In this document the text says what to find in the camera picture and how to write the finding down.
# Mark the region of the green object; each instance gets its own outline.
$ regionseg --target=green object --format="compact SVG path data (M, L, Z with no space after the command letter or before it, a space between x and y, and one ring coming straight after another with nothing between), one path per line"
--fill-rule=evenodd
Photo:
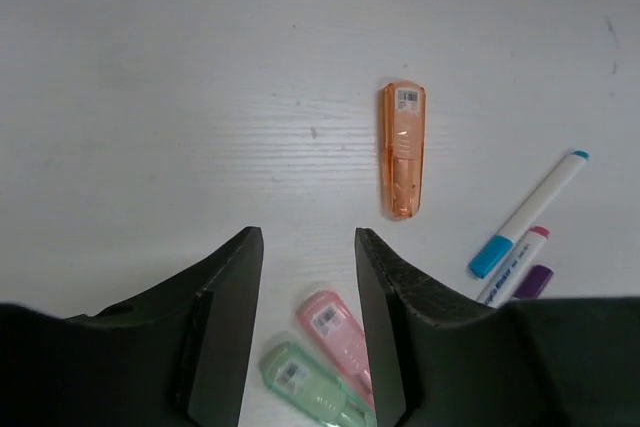
M260 370L269 389L321 424L377 427L371 408L340 377L293 342L269 352Z

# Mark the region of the barcode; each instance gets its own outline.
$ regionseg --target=barcode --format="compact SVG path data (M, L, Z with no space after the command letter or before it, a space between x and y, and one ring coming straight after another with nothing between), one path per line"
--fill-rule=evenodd
M412 92L410 90L399 90L398 91L398 100L406 100L409 102L417 102L418 93Z
M320 315L313 319L313 326L323 337L326 337L330 332L331 327L340 325L340 319L338 318L338 312L333 305L327 307Z
M307 371L304 367L296 362L289 362L278 376L276 382L280 387L293 392L300 387L300 382L302 382L306 376Z

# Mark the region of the marker cap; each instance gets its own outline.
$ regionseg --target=marker cap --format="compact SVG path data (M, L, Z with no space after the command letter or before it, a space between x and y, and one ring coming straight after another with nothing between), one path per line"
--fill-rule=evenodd
M476 277L484 279L512 248L513 242L509 239L494 235L469 263L469 269Z
M537 299L551 280L551 277L553 277L553 271L550 268L544 265L536 265L529 271L513 296L520 300Z

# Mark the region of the orange object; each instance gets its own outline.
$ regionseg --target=orange object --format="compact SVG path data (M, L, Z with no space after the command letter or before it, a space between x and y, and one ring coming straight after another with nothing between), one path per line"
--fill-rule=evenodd
M393 219L413 217L420 208L427 93L414 82L392 82L382 91L382 188Z

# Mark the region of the whiteboard marker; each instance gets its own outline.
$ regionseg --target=whiteboard marker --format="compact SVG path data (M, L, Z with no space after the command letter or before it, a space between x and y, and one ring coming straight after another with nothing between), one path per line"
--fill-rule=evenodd
M536 190L524 201L515 214L469 263L469 269L476 277L484 279L502 261L555 196L587 163L588 159L589 154L576 150L556 165L556 168L536 187Z
M509 300L548 238L549 231L544 227L529 230L491 278L478 297L478 302L489 307L499 307Z

